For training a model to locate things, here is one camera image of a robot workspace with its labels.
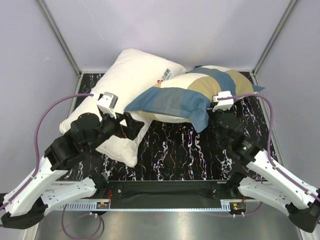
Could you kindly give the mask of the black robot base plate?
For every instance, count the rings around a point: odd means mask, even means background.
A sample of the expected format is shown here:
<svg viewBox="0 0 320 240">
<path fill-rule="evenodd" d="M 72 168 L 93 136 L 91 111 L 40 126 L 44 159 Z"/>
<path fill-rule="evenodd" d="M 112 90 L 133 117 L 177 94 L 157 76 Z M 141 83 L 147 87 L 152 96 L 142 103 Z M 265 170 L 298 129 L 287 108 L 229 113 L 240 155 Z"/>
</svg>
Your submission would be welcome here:
<svg viewBox="0 0 320 240">
<path fill-rule="evenodd" d="M 126 212 L 229 212 L 243 196 L 225 181 L 109 181 L 89 198 Z"/>
</svg>

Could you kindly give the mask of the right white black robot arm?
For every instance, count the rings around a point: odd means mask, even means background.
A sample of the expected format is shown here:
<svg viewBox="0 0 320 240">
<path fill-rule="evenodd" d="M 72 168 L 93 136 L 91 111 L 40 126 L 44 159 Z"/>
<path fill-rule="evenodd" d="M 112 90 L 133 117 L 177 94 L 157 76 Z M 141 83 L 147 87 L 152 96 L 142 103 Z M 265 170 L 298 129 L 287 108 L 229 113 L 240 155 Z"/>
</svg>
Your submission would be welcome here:
<svg viewBox="0 0 320 240">
<path fill-rule="evenodd" d="M 232 198 L 256 199 L 284 213 L 299 229 L 312 233 L 320 221 L 320 190 L 276 162 L 262 146 L 244 135 L 232 113 L 218 111 L 211 123 L 226 151 L 268 184 L 235 172 L 222 188 Z"/>
</svg>

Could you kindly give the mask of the blue beige patchwork pillowcase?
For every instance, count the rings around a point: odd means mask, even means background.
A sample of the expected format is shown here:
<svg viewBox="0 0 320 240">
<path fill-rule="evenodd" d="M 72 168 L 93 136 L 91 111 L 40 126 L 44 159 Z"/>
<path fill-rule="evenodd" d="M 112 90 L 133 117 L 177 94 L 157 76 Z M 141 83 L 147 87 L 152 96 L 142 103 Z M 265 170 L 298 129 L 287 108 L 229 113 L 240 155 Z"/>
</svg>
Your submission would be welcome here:
<svg viewBox="0 0 320 240">
<path fill-rule="evenodd" d="M 209 123 L 207 109 L 222 92 L 242 99 L 263 90 L 233 69 L 205 65 L 150 87 L 126 107 L 127 112 L 165 123 L 191 123 L 197 133 Z"/>
</svg>

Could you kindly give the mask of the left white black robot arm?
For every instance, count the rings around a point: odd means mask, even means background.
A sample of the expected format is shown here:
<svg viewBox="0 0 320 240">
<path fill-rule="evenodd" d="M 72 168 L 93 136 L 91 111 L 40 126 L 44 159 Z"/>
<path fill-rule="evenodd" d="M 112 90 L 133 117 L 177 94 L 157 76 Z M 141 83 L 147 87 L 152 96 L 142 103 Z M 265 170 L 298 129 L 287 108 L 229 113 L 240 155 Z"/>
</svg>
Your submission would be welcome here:
<svg viewBox="0 0 320 240">
<path fill-rule="evenodd" d="M 0 195 L 0 207 L 5 210 L 2 226 L 25 230 L 38 224 L 53 210 L 83 198 L 103 198 L 108 186 L 102 177 L 88 176 L 78 183 L 47 193 L 47 188 L 66 174 L 110 137 L 135 140 L 144 122 L 124 112 L 113 118 L 104 113 L 102 119 L 94 113 L 81 114 L 70 129 L 45 150 L 39 166 L 14 190 Z"/>
</svg>

